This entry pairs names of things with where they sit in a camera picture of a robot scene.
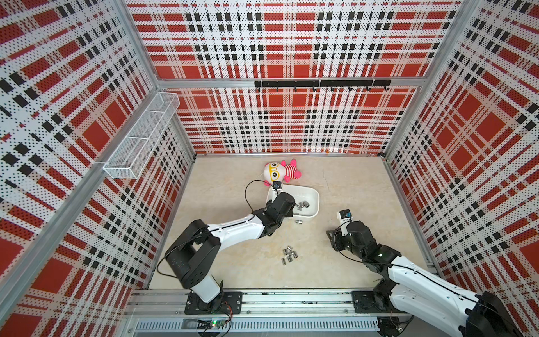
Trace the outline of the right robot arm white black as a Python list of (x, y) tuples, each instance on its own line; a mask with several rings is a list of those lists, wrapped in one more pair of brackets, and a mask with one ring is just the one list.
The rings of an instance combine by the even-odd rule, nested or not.
[(331, 247), (382, 276), (380, 304), (415, 316), (449, 336), (521, 336), (501, 299), (460, 288), (424, 270), (396, 249), (379, 244), (361, 221), (327, 231)]

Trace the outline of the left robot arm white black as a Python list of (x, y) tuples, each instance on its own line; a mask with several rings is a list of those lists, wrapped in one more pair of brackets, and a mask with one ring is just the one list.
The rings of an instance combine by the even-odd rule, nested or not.
[(223, 285), (216, 282), (210, 269), (220, 251), (249, 240), (270, 237), (285, 218), (293, 216), (296, 201), (282, 192), (262, 209), (228, 223), (206, 224), (192, 221), (166, 250), (163, 260), (172, 270), (172, 277), (192, 291), (190, 304), (202, 313), (217, 313), (230, 304)]

